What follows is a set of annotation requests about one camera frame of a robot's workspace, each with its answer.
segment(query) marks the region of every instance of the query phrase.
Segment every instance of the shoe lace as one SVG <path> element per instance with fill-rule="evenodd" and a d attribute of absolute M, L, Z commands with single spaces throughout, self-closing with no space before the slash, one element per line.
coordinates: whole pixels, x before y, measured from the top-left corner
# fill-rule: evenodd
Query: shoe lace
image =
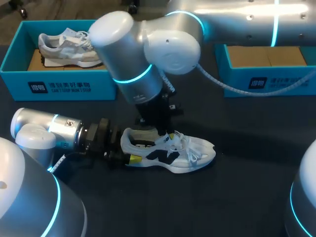
<path fill-rule="evenodd" d="M 185 151 L 187 158 L 191 163 L 195 163 L 202 158 L 201 152 L 192 146 L 191 138 L 185 136 L 183 133 L 175 131 L 174 137 L 170 141 L 170 145 L 170 150 L 173 152 Z"/>
<path fill-rule="evenodd" d="M 88 49 L 92 49 L 93 46 L 90 41 L 89 33 L 86 31 L 78 31 L 76 33 L 76 37 L 81 40 L 81 43 L 76 44 L 76 46 L 86 47 Z"/>

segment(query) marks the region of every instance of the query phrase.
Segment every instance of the white sneaker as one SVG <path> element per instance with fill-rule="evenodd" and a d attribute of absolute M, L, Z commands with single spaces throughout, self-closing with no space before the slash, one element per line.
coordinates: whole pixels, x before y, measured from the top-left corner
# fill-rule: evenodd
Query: white sneaker
<path fill-rule="evenodd" d="M 67 28 L 58 36 L 40 34 L 39 50 L 46 67 L 78 65 L 90 68 L 102 63 L 93 50 L 89 34 L 84 31 L 75 32 Z"/>
<path fill-rule="evenodd" d="M 139 157 L 134 167 L 162 166 L 173 173 L 188 173 L 205 167 L 216 153 L 210 142 L 182 133 L 159 137 L 157 130 L 126 129 L 120 141 L 125 154 Z"/>

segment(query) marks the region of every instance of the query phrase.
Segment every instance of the white cable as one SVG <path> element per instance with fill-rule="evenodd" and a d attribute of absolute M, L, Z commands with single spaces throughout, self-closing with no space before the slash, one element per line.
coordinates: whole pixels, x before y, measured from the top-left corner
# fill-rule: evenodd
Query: white cable
<path fill-rule="evenodd" d="M 166 85 L 168 86 L 169 90 L 173 93 L 176 91 L 176 89 L 173 87 L 173 85 L 171 84 L 171 82 L 169 81 L 169 79 L 166 77 L 165 73 L 163 72 L 163 70 L 158 70 L 159 74 L 162 78 L 162 80 L 164 81 L 164 83 L 166 83 Z"/>
<path fill-rule="evenodd" d="M 249 92 L 249 91 L 244 91 L 244 90 L 239 90 L 236 88 L 233 88 L 229 85 L 226 85 L 222 82 L 220 82 L 219 80 L 215 79 L 214 77 L 212 77 L 207 71 L 205 71 L 202 66 L 200 64 L 197 65 L 197 68 L 203 73 L 204 76 L 206 76 L 208 79 L 210 79 L 212 82 L 216 83 L 217 85 L 221 86 L 224 89 L 233 91 L 235 93 L 238 94 L 242 94 L 242 95 L 247 95 L 247 96 L 258 96 L 258 97 L 262 97 L 262 96 L 274 96 L 274 95 L 279 95 L 281 93 L 285 93 L 288 92 L 292 89 L 295 89 L 297 87 L 299 87 L 300 85 L 302 85 L 303 83 L 305 83 L 307 80 L 311 79 L 312 77 L 316 76 L 316 69 L 313 70 L 311 73 L 309 73 L 308 75 L 306 75 L 305 77 L 301 78 L 300 80 L 298 80 L 296 83 L 280 89 L 280 90 L 276 90 L 273 92 L 266 92 L 266 93 L 258 93 L 258 92 Z"/>
<path fill-rule="evenodd" d="M 66 158 L 65 154 L 63 154 L 63 156 L 58 160 L 58 162 L 54 165 L 54 167 L 49 172 L 54 173 L 55 170 L 58 168 L 58 166 L 60 166 L 60 164 L 64 161 L 65 158 Z"/>

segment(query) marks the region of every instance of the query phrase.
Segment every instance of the gray sneaker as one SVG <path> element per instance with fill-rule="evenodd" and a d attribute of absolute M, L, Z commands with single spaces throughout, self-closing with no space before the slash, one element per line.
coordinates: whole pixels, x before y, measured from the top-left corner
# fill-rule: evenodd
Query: gray sneaker
<path fill-rule="evenodd" d="M 90 68 L 102 63 L 93 50 L 89 34 L 84 31 L 75 32 L 67 28 L 58 36 L 40 34 L 39 50 L 46 67 L 78 65 Z"/>

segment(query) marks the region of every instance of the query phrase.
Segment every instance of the box logo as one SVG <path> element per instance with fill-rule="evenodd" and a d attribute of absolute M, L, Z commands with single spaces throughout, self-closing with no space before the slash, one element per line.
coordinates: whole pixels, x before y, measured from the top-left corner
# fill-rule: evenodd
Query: box logo
<path fill-rule="evenodd" d="M 265 88 L 267 78 L 252 78 L 248 89 L 263 89 Z"/>
<path fill-rule="evenodd" d="M 31 92 L 34 94 L 47 94 L 47 88 L 42 81 L 28 82 Z"/>

